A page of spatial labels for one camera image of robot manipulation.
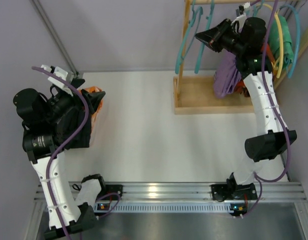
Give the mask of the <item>orange white trousers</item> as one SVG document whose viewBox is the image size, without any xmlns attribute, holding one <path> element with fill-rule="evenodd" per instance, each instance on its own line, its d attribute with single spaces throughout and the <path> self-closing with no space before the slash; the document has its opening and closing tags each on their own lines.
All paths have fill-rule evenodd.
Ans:
<svg viewBox="0 0 308 240">
<path fill-rule="evenodd" d="M 93 132 L 98 113 L 101 111 L 103 106 L 103 98 L 105 97 L 106 92 L 97 86 L 82 88 L 79 90 L 79 92 L 83 95 L 87 102 L 91 118 L 91 131 Z"/>
</svg>

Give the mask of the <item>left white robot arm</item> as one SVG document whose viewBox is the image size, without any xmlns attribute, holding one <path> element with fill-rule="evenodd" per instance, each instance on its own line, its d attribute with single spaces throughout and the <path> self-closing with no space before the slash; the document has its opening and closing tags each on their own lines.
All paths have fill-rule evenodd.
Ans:
<svg viewBox="0 0 308 240">
<path fill-rule="evenodd" d="M 100 174 L 84 177 L 74 197 L 65 176 L 65 152 L 89 147 L 92 116 L 104 96 L 102 90 L 58 89 L 47 98 L 26 88 L 13 98 L 24 129 L 22 147 L 39 177 L 47 203 L 47 240 L 69 238 L 96 224 L 93 206 L 106 193 L 104 179 Z"/>
</svg>

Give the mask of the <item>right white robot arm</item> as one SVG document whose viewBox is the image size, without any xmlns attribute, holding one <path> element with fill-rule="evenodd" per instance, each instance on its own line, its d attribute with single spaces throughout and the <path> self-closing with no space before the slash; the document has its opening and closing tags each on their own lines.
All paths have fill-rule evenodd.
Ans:
<svg viewBox="0 0 308 240">
<path fill-rule="evenodd" d="M 216 201 L 255 200 L 255 176 L 269 166 L 271 160 L 286 150 L 297 139 L 295 130 L 284 122 L 273 88 L 273 67 L 262 46 L 267 28 L 263 19 L 249 17 L 242 29 L 230 19 L 195 34 L 195 38 L 214 52 L 227 50 L 235 55 L 235 65 L 248 90 L 256 117 L 257 135 L 244 142 L 245 157 L 239 167 L 226 179 L 225 184 L 211 187 Z"/>
</svg>

